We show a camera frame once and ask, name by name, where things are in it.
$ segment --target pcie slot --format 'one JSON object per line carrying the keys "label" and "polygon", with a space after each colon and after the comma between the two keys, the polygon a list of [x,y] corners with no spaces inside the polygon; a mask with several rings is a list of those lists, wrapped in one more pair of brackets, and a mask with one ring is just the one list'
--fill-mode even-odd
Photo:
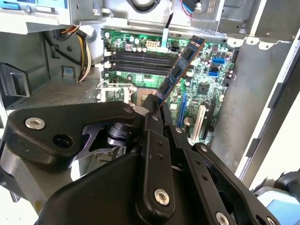
{"label": "pcie slot", "polygon": [[165,63],[165,62],[156,62],[155,60],[139,60],[139,59],[126,59],[126,58],[119,58],[116,57],[114,59],[114,62],[125,62],[125,63],[133,63],[133,64],[150,64],[150,65],[155,65],[155,66],[162,66],[166,67],[168,69],[171,69],[172,66],[174,65],[173,63]]}
{"label": "pcie slot", "polygon": [[179,117],[178,117],[178,121],[177,121],[178,127],[181,127],[181,125],[183,123],[184,112],[187,107],[187,99],[186,98],[187,98],[187,95],[185,93],[183,93],[183,98],[182,98],[182,102],[181,102],[181,106],[180,106],[180,113],[179,113]]}
{"label": "pcie slot", "polygon": [[198,111],[197,119],[196,119],[196,122],[195,122],[194,130],[193,130],[193,133],[191,135],[192,142],[195,142],[197,140],[197,138],[199,137],[205,113],[206,113],[206,107],[204,105],[201,105],[199,107],[199,111]]}

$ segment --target motherboard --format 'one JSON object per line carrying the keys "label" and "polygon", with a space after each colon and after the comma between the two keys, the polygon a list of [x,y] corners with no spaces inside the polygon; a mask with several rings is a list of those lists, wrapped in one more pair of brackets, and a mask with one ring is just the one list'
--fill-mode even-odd
{"label": "motherboard", "polygon": [[[132,106],[155,94],[189,40],[104,31],[105,55],[101,101],[121,100]],[[183,128],[191,144],[211,144],[238,48],[206,42],[167,99],[173,124]]]}

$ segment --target wire bundle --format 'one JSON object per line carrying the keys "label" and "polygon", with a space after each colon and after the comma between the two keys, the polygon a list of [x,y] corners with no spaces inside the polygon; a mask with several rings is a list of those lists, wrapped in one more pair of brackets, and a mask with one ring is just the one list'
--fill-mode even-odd
{"label": "wire bundle", "polygon": [[56,45],[54,45],[51,42],[51,40],[47,36],[46,32],[44,32],[43,35],[44,35],[44,38],[45,38],[46,42],[50,45],[51,48],[54,48],[57,53],[59,53],[64,58],[70,60],[71,62],[81,66],[80,75],[77,78],[77,82],[82,82],[87,77],[87,75],[89,74],[90,68],[92,67],[92,64],[91,64],[90,49],[89,49],[89,47],[87,45],[87,42],[86,42],[86,37],[87,36],[86,36],[85,33],[81,32],[79,30],[79,28],[80,28],[79,26],[72,26],[69,29],[66,29],[66,30],[60,32],[60,36],[65,36],[66,34],[67,34],[67,36],[64,37],[64,38],[57,38],[57,40],[61,41],[61,42],[66,41],[70,37],[72,37],[74,34],[76,34],[78,36],[78,40],[79,40],[80,47],[81,47],[80,62],[78,62],[74,58],[70,57],[69,55],[65,54],[60,49],[58,49],[58,47],[56,47]]}

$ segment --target yellow wire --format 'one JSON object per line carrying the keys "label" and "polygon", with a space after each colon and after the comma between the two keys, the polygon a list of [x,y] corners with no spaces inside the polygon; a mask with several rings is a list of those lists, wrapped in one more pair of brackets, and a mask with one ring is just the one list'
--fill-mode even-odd
{"label": "yellow wire", "polygon": [[78,36],[78,39],[79,39],[79,43],[80,43],[80,47],[81,47],[81,57],[82,57],[82,65],[81,65],[81,68],[84,67],[84,49],[83,49],[83,39]]}

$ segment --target metal bolt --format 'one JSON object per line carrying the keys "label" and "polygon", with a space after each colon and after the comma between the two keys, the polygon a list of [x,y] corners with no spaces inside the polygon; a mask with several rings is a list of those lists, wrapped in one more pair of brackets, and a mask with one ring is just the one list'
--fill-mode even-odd
{"label": "metal bolt", "polygon": [[202,3],[200,3],[200,2],[196,3],[195,10],[199,10],[201,12],[202,11]]}
{"label": "metal bolt", "polygon": [[127,113],[132,113],[132,110],[127,106],[124,107],[124,111]]}
{"label": "metal bolt", "polygon": [[217,213],[216,213],[216,218],[217,218],[217,221],[218,221],[221,225],[229,225],[228,219],[226,218],[226,216],[224,216],[223,213],[217,212]]}
{"label": "metal bolt", "polygon": [[267,217],[267,220],[271,225],[276,225],[276,223],[270,217]]}
{"label": "metal bolt", "polygon": [[41,130],[44,129],[46,126],[45,122],[42,119],[36,117],[28,118],[25,121],[25,125],[33,130]]}
{"label": "metal bolt", "polygon": [[205,146],[201,145],[201,148],[203,151],[207,151],[207,148]]}
{"label": "metal bolt", "polygon": [[152,118],[155,120],[155,121],[158,121],[158,117],[156,115],[152,115]]}
{"label": "metal bolt", "polygon": [[161,205],[168,205],[170,203],[169,195],[163,189],[156,189],[154,191],[154,197]]}
{"label": "metal bolt", "polygon": [[175,128],[175,130],[180,134],[182,133],[182,130],[179,127]]}

